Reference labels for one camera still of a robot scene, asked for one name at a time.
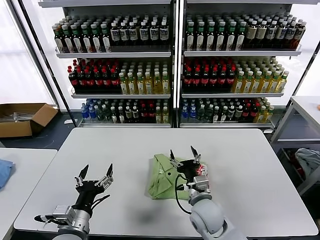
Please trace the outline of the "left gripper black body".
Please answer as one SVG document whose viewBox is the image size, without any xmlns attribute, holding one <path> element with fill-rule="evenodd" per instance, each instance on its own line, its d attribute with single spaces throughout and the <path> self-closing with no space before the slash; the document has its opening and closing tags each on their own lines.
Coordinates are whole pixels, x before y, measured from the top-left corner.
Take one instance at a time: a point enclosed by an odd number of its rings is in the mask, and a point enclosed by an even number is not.
<svg viewBox="0 0 320 240">
<path fill-rule="evenodd" d="M 103 187 L 96 186 L 97 180 L 85 180 L 82 186 L 76 186 L 78 198 L 74 204 L 75 210 L 93 210 L 98 204 L 110 197 L 109 194 L 96 199 L 96 196 L 104 193 Z"/>
</svg>

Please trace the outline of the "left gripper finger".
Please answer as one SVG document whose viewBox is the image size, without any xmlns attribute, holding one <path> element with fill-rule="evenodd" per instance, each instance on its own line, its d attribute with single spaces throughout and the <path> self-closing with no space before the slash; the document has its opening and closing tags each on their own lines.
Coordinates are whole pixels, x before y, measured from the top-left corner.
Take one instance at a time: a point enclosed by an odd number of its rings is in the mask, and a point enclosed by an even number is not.
<svg viewBox="0 0 320 240">
<path fill-rule="evenodd" d="M 76 181 L 76 184 L 75 186 L 76 187 L 80 187 L 83 185 L 83 182 L 84 182 L 84 179 L 87 175 L 87 172 L 88 172 L 88 169 L 89 169 L 89 164 L 87 164 L 79 173 L 78 176 L 75 176 L 74 179 Z"/>
<path fill-rule="evenodd" d="M 106 175 L 102 177 L 97 183 L 96 186 L 102 187 L 102 188 L 108 188 L 112 182 L 114 181 L 113 178 L 113 163 L 110 164 Z"/>
</svg>

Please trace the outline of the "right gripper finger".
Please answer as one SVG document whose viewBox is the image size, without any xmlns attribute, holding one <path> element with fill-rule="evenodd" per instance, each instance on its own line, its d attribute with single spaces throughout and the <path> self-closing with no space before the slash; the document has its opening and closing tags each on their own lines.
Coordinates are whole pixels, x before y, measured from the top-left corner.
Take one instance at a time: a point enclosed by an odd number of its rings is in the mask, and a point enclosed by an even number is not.
<svg viewBox="0 0 320 240">
<path fill-rule="evenodd" d="M 170 158 L 169 158 L 170 163 L 174 166 L 174 167 L 181 167 L 182 164 L 176 160 L 174 153 L 172 150 L 170 150 Z"/>
<path fill-rule="evenodd" d="M 201 154 L 199 154 L 198 151 L 192 145 L 190 146 L 190 148 L 191 148 L 192 154 L 194 156 L 193 163 L 199 164 L 201 161 Z"/>
</svg>

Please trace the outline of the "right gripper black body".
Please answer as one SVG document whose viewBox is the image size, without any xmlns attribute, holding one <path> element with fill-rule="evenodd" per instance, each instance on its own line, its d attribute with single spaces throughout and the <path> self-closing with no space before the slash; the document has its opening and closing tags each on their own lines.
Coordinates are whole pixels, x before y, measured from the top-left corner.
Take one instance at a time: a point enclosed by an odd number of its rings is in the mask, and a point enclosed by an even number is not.
<svg viewBox="0 0 320 240">
<path fill-rule="evenodd" d="M 200 167 L 199 162 L 194 162 L 193 159 L 183 160 L 180 162 L 180 165 L 177 167 L 177 172 L 184 174 L 187 182 L 193 182 L 194 177 L 198 176 L 197 170 Z"/>
</svg>

